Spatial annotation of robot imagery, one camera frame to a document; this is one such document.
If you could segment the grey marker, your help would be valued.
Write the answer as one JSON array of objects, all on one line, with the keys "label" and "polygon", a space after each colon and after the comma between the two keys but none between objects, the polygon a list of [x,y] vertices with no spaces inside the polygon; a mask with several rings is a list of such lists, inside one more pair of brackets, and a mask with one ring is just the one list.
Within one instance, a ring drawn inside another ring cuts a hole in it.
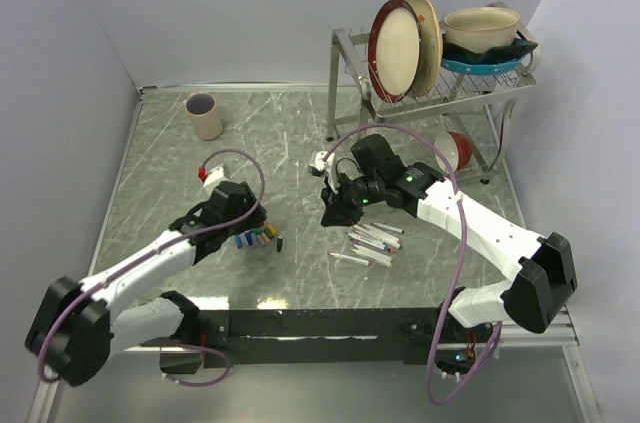
[{"label": "grey marker", "polygon": [[391,261],[392,257],[389,254],[381,253],[370,248],[366,248],[362,245],[354,245],[353,251],[369,259],[375,259],[378,261]]}]

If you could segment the black cap marker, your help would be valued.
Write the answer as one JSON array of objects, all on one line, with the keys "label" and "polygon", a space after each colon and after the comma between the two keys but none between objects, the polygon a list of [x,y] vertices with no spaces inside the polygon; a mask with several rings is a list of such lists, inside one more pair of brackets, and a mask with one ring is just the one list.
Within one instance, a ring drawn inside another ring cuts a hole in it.
[{"label": "black cap marker", "polygon": [[390,225],[379,223],[379,222],[373,222],[372,225],[384,231],[389,231],[397,234],[404,234],[404,230],[398,227],[390,226]]}]

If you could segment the pink cap marker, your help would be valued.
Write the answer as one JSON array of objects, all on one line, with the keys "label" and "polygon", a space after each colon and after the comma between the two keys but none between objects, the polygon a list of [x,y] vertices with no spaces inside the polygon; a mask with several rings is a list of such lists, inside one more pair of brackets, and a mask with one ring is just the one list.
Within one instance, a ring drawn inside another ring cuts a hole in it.
[{"label": "pink cap marker", "polygon": [[328,255],[338,261],[353,263],[353,264],[361,265],[364,267],[370,267],[373,265],[371,261],[365,258],[345,255],[345,254],[336,253],[336,252],[328,252]]}]

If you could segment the yellow cap marker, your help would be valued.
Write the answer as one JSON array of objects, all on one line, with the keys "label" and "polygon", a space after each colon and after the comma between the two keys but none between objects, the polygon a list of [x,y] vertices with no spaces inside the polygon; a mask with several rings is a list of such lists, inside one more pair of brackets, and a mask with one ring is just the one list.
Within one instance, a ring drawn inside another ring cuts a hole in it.
[{"label": "yellow cap marker", "polygon": [[363,258],[366,259],[367,261],[370,261],[372,263],[376,263],[376,264],[380,264],[382,266],[385,266],[387,268],[391,268],[393,266],[393,261],[391,258],[378,258],[378,257],[374,257],[374,256],[370,256],[370,255],[363,255]]}]

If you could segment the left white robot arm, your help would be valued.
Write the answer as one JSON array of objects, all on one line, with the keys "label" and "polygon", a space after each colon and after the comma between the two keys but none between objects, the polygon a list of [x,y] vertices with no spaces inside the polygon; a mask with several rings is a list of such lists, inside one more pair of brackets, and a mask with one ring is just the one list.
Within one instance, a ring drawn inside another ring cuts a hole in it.
[{"label": "left white robot arm", "polygon": [[199,309],[187,297],[168,291],[141,306],[134,302],[265,219],[260,197],[247,183],[224,180],[207,200],[117,265],[79,282],[61,277],[51,283],[25,338],[40,379],[82,385],[112,355],[153,340],[202,352]]}]

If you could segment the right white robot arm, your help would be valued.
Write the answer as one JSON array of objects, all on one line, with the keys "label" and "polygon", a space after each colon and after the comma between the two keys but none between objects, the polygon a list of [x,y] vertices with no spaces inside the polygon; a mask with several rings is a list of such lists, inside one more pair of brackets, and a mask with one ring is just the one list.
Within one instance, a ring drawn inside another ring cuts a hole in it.
[{"label": "right white robot arm", "polygon": [[322,226],[355,225],[366,206],[384,202],[459,238],[502,274],[499,283],[455,291],[437,318],[445,339],[460,341],[472,327],[506,320],[535,334],[547,330],[578,287],[565,237],[544,237],[504,219],[425,163],[405,165],[379,134],[356,142],[351,153],[361,171],[355,179],[338,172],[333,154],[311,157],[310,172],[325,181]]}]

